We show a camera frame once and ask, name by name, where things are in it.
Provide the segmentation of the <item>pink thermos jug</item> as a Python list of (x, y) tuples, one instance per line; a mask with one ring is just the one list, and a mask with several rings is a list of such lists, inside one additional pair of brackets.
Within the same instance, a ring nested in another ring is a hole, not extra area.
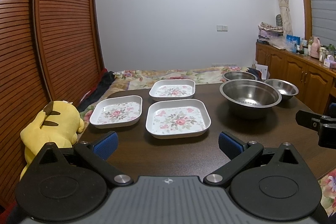
[(311, 44), (310, 56), (315, 59), (319, 59), (319, 49), (321, 46), (320, 39), (318, 37), (313, 37), (313, 42)]

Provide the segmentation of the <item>white paper bag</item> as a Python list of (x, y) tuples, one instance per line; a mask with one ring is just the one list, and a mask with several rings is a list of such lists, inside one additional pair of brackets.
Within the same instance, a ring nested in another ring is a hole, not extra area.
[(267, 65), (255, 64), (255, 69), (260, 72), (260, 79), (267, 80), (270, 76)]

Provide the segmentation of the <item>pink tissue box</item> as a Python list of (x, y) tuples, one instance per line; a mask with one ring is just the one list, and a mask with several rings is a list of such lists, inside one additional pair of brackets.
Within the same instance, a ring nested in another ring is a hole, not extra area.
[(336, 61), (334, 56), (332, 55), (327, 55), (326, 58), (324, 59), (323, 66), (331, 69), (336, 68)]

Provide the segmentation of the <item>wooden louvered wardrobe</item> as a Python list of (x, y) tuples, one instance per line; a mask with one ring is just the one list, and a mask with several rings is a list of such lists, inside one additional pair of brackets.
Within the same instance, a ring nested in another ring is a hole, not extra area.
[(95, 0), (1, 0), (1, 207), (26, 164), (21, 131), (51, 101), (78, 105), (103, 69)]

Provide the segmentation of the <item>dark clothes on bed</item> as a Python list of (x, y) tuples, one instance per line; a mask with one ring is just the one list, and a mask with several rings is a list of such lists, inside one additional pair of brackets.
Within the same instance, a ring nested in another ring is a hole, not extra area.
[(77, 107), (77, 110), (79, 112), (83, 112), (89, 105), (97, 102), (114, 81), (115, 75), (112, 71), (108, 71), (107, 69), (101, 71), (98, 81), (83, 96)]

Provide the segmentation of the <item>wooden sideboard cabinet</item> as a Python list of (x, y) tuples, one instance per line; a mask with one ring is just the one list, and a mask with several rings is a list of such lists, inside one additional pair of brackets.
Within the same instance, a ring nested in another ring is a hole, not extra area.
[(297, 98), (313, 112), (325, 114), (335, 102), (335, 69), (317, 59), (257, 42), (256, 61), (268, 67), (270, 78), (294, 84)]

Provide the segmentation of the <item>blue photo box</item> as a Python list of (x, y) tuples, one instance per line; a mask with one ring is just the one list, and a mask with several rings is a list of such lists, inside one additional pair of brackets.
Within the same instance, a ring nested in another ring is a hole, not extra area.
[(286, 35), (286, 50), (296, 53), (300, 49), (301, 38), (299, 36)]

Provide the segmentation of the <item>steel bowl back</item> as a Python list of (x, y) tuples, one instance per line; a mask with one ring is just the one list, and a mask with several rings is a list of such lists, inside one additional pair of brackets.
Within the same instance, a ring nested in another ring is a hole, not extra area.
[(257, 77), (249, 72), (229, 71), (222, 75), (226, 81), (231, 80), (257, 80)]

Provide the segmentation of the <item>white wall switch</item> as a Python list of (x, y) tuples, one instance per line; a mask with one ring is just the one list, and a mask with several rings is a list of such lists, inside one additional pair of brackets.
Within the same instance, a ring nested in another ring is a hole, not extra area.
[(225, 26), (225, 25), (217, 25), (217, 31), (218, 31), (218, 32), (227, 32), (227, 31), (228, 31), (228, 26)]

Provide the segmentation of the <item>large steel bowl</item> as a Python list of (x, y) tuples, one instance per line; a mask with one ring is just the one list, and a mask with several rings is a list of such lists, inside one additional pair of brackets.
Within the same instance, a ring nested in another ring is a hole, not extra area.
[(265, 110), (282, 100), (278, 90), (257, 80), (229, 80), (221, 84), (219, 91), (230, 106), (241, 109)]

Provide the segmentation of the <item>small steel bowl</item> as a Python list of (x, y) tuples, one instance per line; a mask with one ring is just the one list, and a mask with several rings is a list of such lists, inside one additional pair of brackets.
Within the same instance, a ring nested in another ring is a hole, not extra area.
[(283, 100), (290, 100), (292, 97), (299, 94), (298, 88), (288, 81), (279, 79), (267, 79), (264, 82), (278, 90), (279, 93), (282, 95)]

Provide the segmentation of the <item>yellow Pikachu plush toy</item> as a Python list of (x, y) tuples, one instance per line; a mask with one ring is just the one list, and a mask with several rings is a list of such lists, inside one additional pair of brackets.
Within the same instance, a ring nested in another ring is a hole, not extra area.
[(84, 131), (84, 121), (77, 108), (67, 101), (51, 101), (36, 115), (20, 133), (25, 145), (26, 166), (21, 172), (23, 177), (34, 157), (41, 148), (53, 142), (58, 148), (71, 148)]

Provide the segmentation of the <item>floral tray back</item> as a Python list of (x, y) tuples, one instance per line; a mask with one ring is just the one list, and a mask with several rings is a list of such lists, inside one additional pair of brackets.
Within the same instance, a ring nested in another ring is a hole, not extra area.
[(188, 79), (159, 80), (149, 91), (155, 101), (182, 100), (193, 98), (196, 89), (195, 81)]

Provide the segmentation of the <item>pile of folded fabrics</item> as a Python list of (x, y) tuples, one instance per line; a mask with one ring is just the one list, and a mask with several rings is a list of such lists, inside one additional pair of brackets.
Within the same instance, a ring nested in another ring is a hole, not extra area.
[(260, 40), (269, 41), (272, 38), (277, 38), (283, 36), (284, 30), (283, 27), (272, 26), (268, 23), (261, 22), (258, 25), (259, 34), (258, 37)]

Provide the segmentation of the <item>floral tray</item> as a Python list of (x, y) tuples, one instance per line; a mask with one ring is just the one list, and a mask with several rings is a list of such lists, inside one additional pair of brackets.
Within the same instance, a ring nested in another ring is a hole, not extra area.
[(149, 91), (155, 101), (182, 100), (193, 98), (196, 89), (195, 81), (188, 79), (159, 80)]
[(89, 122), (99, 129), (132, 126), (141, 118), (142, 103), (142, 97), (135, 95), (105, 99), (96, 105)]
[(160, 101), (147, 112), (146, 130), (157, 139), (203, 135), (211, 125), (205, 104), (196, 99)]

